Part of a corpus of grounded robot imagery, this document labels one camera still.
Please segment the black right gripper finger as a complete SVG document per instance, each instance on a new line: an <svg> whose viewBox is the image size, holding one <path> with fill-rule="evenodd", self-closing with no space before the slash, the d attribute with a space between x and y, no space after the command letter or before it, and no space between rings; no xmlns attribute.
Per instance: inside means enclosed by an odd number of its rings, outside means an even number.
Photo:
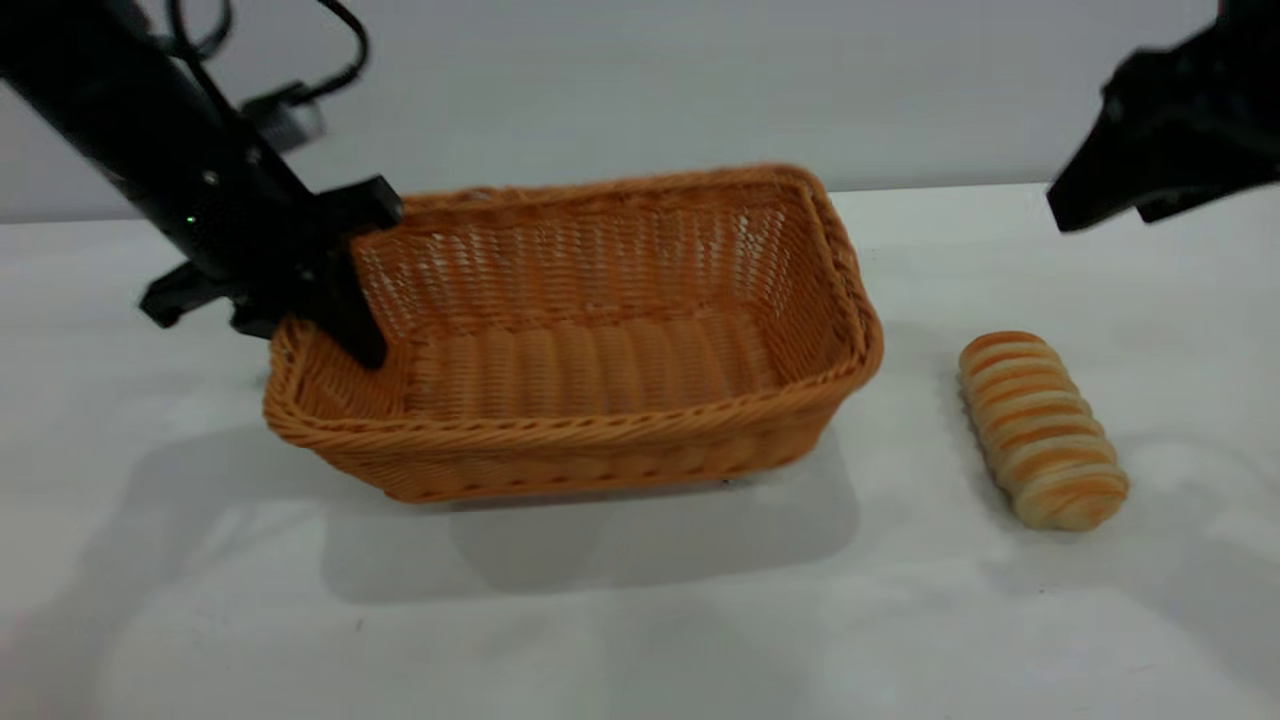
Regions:
<svg viewBox="0 0 1280 720"><path fill-rule="evenodd" d="M1051 183L1046 199L1057 229L1070 234L1126 211L1142 181L1140 123L1103 111Z"/></svg>
<svg viewBox="0 0 1280 720"><path fill-rule="evenodd" d="M1216 200L1217 195L1215 192L1171 192L1144 202L1138 202L1135 209L1146 224L1155 224L1215 202Z"/></svg>

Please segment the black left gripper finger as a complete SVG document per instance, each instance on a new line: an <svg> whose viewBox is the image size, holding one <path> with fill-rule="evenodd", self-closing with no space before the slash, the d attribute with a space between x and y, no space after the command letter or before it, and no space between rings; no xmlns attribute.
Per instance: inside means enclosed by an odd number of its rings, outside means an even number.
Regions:
<svg viewBox="0 0 1280 720"><path fill-rule="evenodd" d="M293 307L293 299L276 293L247 293L230 299L230 327L239 334L270 340Z"/></svg>
<svg viewBox="0 0 1280 720"><path fill-rule="evenodd" d="M298 315L320 327L361 366L375 370L388 345L361 286L349 243L298 266Z"/></svg>

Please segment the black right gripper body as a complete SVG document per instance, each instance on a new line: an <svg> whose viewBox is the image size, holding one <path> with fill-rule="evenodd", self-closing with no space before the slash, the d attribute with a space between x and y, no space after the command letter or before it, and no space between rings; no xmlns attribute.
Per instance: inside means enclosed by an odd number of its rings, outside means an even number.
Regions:
<svg viewBox="0 0 1280 720"><path fill-rule="evenodd" d="M1277 3L1219 3L1178 45L1134 51L1103 99L1130 158L1128 206L1199 206L1277 183Z"/></svg>

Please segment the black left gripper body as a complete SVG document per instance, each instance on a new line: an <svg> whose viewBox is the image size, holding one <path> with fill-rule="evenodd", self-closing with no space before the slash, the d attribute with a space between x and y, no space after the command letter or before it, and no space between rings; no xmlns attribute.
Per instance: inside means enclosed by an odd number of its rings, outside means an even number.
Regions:
<svg viewBox="0 0 1280 720"><path fill-rule="evenodd" d="M140 304L161 327L247 293L288 295L298 315L302 263L403 217L381 176L314 192L273 150L227 138L142 142L140 210L184 256Z"/></svg>

